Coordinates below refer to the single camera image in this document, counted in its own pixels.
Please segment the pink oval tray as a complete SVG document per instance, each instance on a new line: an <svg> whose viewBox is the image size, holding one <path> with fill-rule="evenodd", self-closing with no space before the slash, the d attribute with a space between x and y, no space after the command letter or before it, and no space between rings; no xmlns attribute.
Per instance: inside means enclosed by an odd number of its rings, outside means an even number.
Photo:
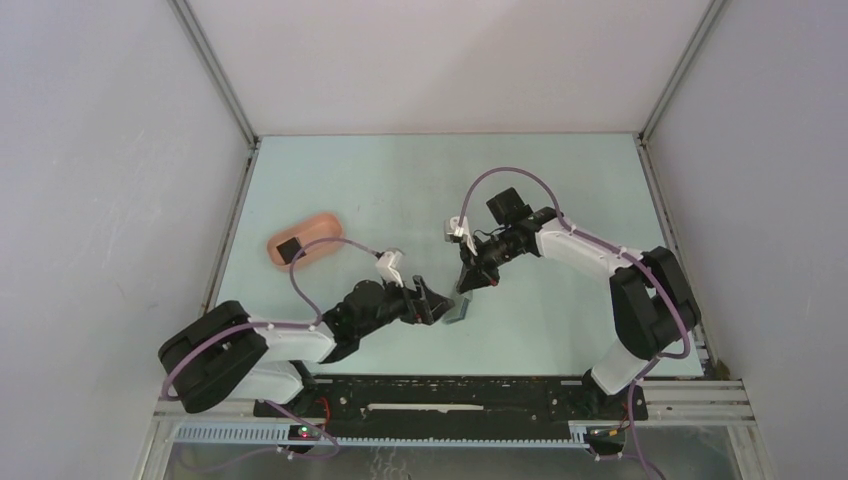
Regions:
<svg viewBox="0 0 848 480"><path fill-rule="evenodd" d="M322 212L273 234L267 241L266 252L271 264L280 271L288 272L292 263L283 264L276 246L291 237L297 237L302 249L305 248L294 265L295 268L301 268L335 253L341 247L340 243L334 242L319 243L310 247L307 247L307 244L322 238L344 238L345 230L335 214Z"/></svg>

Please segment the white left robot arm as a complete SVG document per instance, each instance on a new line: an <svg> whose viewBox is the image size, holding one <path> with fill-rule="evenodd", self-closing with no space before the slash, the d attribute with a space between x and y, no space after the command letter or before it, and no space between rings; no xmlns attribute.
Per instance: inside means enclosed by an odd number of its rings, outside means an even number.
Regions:
<svg viewBox="0 0 848 480"><path fill-rule="evenodd" d="M166 372L160 397L185 412L205 412L225 400L270 400L292 416L316 403L307 364L331 364L357 352L362 340L396 321L430 326L455 306L419 275L409 287L363 280L319 324L250 315L225 301L159 348Z"/></svg>

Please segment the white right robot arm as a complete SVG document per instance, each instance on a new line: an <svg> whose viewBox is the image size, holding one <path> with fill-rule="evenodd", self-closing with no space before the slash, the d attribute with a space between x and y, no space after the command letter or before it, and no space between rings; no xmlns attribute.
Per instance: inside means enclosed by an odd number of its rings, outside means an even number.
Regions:
<svg viewBox="0 0 848 480"><path fill-rule="evenodd" d="M500 282L499 269L531 254L569 265L608 288L616 339L583 378L585 411L606 418L622 403L621 392L644 374L652 361L688 335L701 321L700 307L677 257L658 246L632 252L580 230L566 227L557 209L533 210L514 188L487 202L500 229L488 239L476 237L466 218L449 218L447 241L460 246L458 294Z"/></svg>

